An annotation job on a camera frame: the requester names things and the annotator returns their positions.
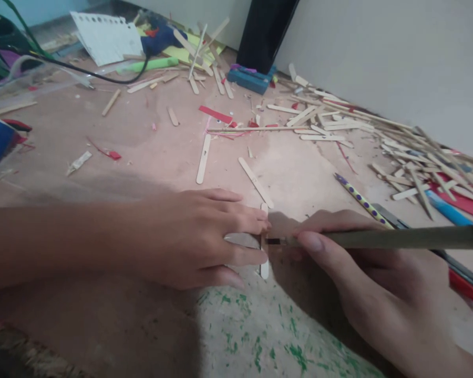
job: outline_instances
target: red paper strip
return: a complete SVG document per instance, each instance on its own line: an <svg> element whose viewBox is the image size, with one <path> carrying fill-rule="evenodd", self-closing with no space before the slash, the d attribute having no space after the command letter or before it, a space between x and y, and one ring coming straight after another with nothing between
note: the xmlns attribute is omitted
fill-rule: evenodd
<svg viewBox="0 0 473 378"><path fill-rule="evenodd" d="M233 121L233 117L230 117L229 115L224 115L222 113L216 112L215 110L212 110L210 108L207 108L206 106L200 106L199 108L200 111L202 111L205 114L208 114L209 116L213 116L216 119L221 120L224 123L230 124L231 121Z"/></svg>

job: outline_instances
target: pencil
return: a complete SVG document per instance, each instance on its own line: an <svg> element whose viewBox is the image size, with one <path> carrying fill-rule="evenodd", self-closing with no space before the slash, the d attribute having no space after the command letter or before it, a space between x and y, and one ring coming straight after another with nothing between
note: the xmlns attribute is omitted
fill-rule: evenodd
<svg viewBox="0 0 473 378"><path fill-rule="evenodd" d="M380 213L371 205L371 203L367 201L366 198L361 196L361 194L352 185L350 185L346 179L344 179L338 173L335 173L335 177L338 182L340 182L340 184L342 184L343 187L347 189L348 192L352 194L352 196L365 208L365 210L370 213L372 217L374 217L377 221L382 223L387 228L394 229L394 227L391 226L390 223L382 215L380 215Z"/></svg>

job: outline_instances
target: forearm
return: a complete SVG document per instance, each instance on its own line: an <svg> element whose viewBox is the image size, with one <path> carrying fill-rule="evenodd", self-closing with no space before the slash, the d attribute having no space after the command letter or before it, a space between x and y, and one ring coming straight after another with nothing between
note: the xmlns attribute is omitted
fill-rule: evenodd
<svg viewBox="0 0 473 378"><path fill-rule="evenodd" d="M117 270L109 205L0 208L0 288L71 271Z"/></svg>

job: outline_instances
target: green cable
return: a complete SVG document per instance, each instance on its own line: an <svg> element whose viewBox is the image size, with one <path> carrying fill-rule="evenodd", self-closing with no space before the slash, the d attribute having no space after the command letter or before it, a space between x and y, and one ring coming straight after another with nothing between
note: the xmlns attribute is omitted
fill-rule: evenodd
<svg viewBox="0 0 473 378"><path fill-rule="evenodd" d="M3 0L3 1L16 14L17 18L19 19L19 22L21 22L21 25L25 28L26 34L28 34L28 36L32 39L33 43L35 44L35 47L37 48L37 52L41 55L46 56L46 57L50 57L50 56L48 56L48 54L44 50L42 50L42 48L38 44L37 40L33 36L33 33L30 31L30 29L26 25L26 22L23 20L23 18L19 14L18 10L16 9L16 6L10 0Z"/></svg>

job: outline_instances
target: black cable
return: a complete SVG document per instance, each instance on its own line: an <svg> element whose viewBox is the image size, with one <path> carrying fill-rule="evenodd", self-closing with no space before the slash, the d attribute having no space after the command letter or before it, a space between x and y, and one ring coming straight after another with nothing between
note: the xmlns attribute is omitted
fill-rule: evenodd
<svg viewBox="0 0 473 378"><path fill-rule="evenodd" d="M94 76L98 79L109 81L109 82L112 82L112 83L115 83L115 84L131 84L131 83L134 83L135 81L137 81L142 76L142 74L146 71L147 63L149 62L149 59L150 59L150 56L146 55L146 60L143 62L142 70L133 79L130 79L130 80L116 80L116 79L111 79L111 78L99 75L97 73L85 70L84 68L79 68L79 67L73 66L69 63L64 63L64 62L61 62L61 61L58 61L58 60L47 58L43 55L37 54L37 53L32 52L32 51L21 51L21 50L18 50L17 48L15 48L11 45L0 46L0 50L9 50L9 51L12 51L12 52L14 52L16 54L19 54L19 55L29 55L29 56L34 57L36 59L46 61L48 63L56 64L56 65L59 65L59 66L65 67L65 68L69 68L69 69L72 69L74 71L79 71L79 72L82 72L83 74L91 75L91 76Z"/></svg>

